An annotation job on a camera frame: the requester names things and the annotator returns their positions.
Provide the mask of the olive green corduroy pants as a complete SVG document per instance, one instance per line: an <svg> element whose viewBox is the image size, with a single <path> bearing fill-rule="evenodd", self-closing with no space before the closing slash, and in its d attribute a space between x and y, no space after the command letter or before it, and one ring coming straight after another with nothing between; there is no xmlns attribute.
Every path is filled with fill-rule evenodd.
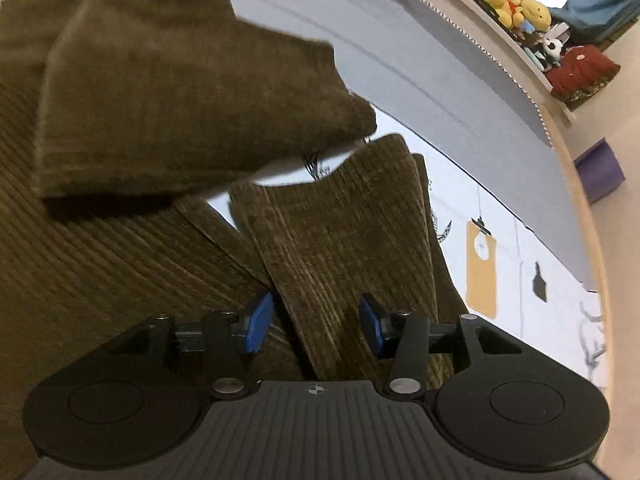
<svg viewBox="0 0 640 480"><path fill-rule="evenodd" d="M330 44L239 20L230 0L1 5L1 474L35 463L29 391L131 325L284 309L269 378L381 380L358 334L370 292L452 323L465 305L398 138L309 190L250 175L375 132Z"/></svg>

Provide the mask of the grey printed bed sheet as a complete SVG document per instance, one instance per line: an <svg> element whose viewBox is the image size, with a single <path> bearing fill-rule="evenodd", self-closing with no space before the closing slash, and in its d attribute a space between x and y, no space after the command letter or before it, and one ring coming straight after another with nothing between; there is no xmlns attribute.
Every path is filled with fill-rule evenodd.
<svg viewBox="0 0 640 480"><path fill-rule="evenodd" d="M231 0L243 20L334 47L378 133L425 158L449 272L469 309L588 378L611 383L601 289L549 122L425 0Z"/></svg>

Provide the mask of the purple box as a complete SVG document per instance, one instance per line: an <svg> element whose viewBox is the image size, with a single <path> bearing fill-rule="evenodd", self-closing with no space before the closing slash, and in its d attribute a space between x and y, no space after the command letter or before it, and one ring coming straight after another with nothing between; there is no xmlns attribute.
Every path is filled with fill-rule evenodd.
<svg viewBox="0 0 640 480"><path fill-rule="evenodd" d="M597 203L625 180L623 169L605 139L600 139L574 160L588 203Z"/></svg>

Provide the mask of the panda plush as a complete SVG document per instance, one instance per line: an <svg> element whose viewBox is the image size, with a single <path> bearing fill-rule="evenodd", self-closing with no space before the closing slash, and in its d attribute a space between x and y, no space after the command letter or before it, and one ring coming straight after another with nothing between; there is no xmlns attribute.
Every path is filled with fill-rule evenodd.
<svg viewBox="0 0 640 480"><path fill-rule="evenodd" d="M541 55L541 63L546 70L561 65L563 48L564 44L559 39L544 38L541 40L539 54Z"/></svg>

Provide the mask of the dark red cushion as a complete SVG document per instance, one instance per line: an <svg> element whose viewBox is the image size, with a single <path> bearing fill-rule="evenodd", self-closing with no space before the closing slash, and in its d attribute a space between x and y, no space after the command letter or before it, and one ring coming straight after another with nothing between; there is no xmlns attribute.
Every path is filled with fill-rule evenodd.
<svg viewBox="0 0 640 480"><path fill-rule="evenodd" d="M564 103L589 99L620 72L620 66L593 44L568 49L559 67L547 73L551 95Z"/></svg>

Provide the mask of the yellow bear plush toys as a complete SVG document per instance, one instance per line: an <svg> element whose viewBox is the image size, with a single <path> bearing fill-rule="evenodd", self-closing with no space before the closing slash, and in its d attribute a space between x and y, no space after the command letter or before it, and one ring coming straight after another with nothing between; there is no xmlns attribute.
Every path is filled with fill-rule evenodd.
<svg viewBox="0 0 640 480"><path fill-rule="evenodd" d="M536 0L473 0L509 32L533 34L548 32L552 17L549 9Z"/></svg>

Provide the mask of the blue curtain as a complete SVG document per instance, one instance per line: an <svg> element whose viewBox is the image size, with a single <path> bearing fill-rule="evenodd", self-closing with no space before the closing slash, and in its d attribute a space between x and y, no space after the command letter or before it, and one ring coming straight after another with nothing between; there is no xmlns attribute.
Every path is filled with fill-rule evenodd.
<svg viewBox="0 0 640 480"><path fill-rule="evenodd" d="M639 0L566 0L549 9L570 29L574 44L600 44L639 16Z"/></svg>

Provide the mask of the wooden bed frame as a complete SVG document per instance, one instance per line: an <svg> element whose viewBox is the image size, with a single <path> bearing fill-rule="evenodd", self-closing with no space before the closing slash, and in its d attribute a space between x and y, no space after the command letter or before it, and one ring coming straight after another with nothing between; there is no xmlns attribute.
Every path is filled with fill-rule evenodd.
<svg viewBox="0 0 640 480"><path fill-rule="evenodd" d="M551 86L544 75L536 69L524 51L508 37L500 26L491 21L472 3L472 0L421 0L435 12L442 14L451 25L457 27L475 42L480 50L491 56L497 64L522 87L528 97L535 103L540 120L546 127L546 135L554 149L556 158L562 168L566 186L572 194L572 202L577 214L580 236L588 255L591 281L586 284L591 297L600 301L600 329L604 345L600 348L602 356L595 356L594 362L599 366L590 370L590 376L597 378L598 385L606 391L613 390L613 335L611 332L611 301L608 292L608 276L606 275L602 248L594 222L593 214L582 181L575 169L572 156L568 150L563 132L573 125L575 117L568 108L555 101L551 96Z"/></svg>

